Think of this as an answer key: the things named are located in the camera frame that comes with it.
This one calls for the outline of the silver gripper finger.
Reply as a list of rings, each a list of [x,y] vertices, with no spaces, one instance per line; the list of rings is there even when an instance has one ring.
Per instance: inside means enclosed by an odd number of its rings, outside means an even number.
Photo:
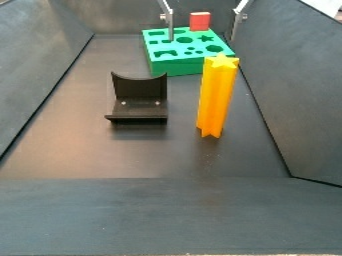
[[[163,13],[161,14],[161,19],[166,21],[169,27],[169,40],[174,40],[174,10],[169,5],[167,0],[157,0],[162,8]]]
[[[238,6],[233,9],[233,12],[234,12],[234,22],[233,22],[233,29],[232,29],[230,40],[236,39],[238,25],[242,22],[244,17],[246,16],[244,11],[248,8],[249,2],[250,2],[250,0],[241,0]]]

